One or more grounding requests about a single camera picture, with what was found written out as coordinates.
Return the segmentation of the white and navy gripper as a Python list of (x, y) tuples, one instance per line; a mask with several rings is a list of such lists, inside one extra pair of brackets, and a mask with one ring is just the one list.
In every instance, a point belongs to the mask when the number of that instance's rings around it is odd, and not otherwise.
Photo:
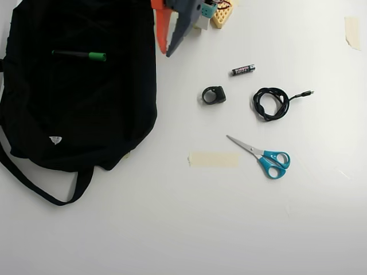
[[(201, 15), (202, 0), (151, 0), (155, 10), (156, 38), (162, 54), (171, 57)], [(167, 49), (167, 35), (172, 10), (178, 13), (176, 26)]]

